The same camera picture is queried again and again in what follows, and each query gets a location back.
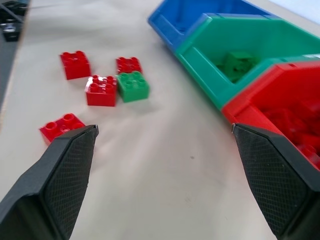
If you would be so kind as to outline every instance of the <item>red storage bin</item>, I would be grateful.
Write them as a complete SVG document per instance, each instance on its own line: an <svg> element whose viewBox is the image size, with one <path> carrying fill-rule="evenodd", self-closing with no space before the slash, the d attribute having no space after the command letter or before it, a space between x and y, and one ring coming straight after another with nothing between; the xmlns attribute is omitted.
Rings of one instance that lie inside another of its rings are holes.
<svg viewBox="0 0 320 240"><path fill-rule="evenodd" d="M286 136L320 170L320 61L275 64L222 113L230 123Z"/></svg>

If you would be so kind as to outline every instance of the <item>plastic storage bin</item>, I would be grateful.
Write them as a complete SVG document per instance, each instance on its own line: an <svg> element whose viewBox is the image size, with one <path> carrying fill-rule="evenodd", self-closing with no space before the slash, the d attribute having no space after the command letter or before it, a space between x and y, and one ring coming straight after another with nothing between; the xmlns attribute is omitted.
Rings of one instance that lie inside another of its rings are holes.
<svg viewBox="0 0 320 240"><path fill-rule="evenodd" d="M148 22L174 52L205 20L203 13L272 15L243 0L165 0Z"/></svg>
<svg viewBox="0 0 320 240"><path fill-rule="evenodd" d="M276 64L233 98L230 123L286 136L320 169L320 61Z"/></svg>
<svg viewBox="0 0 320 240"><path fill-rule="evenodd" d="M309 61L320 38L280 18L208 15L176 56L221 109L262 72L281 62Z"/></svg>

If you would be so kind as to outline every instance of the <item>table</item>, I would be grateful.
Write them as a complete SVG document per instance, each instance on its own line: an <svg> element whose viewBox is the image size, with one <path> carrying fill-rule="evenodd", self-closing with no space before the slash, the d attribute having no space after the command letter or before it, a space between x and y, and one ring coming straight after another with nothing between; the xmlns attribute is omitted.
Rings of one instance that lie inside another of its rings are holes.
<svg viewBox="0 0 320 240"><path fill-rule="evenodd" d="M100 132L72 240L275 240L231 126L147 24L159 2L31 2L1 113L0 199L46 150L38 128L71 112ZM320 36L315 23L252 2ZM59 60L77 50L102 76L115 58L138 57L149 99L87 106L87 80L66 81Z"/></svg>

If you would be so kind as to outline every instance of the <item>blue storage bin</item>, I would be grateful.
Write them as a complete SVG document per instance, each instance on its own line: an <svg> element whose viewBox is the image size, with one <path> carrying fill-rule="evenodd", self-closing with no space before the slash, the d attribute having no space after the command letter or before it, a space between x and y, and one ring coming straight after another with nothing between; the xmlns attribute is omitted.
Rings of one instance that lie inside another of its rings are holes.
<svg viewBox="0 0 320 240"><path fill-rule="evenodd" d="M206 19L203 13L274 16L245 0L165 0L148 22L175 52Z"/></svg>

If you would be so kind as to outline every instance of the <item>green storage bin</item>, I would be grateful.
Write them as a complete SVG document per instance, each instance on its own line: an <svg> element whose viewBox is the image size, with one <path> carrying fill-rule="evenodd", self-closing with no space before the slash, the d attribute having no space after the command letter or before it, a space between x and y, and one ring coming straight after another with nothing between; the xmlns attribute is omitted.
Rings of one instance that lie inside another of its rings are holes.
<svg viewBox="0 0 320 240"><path fill-rule="evenodd" d="M283 19L211 14L175 54L221 109L271 65L318 53L320 38Z"/></svg>

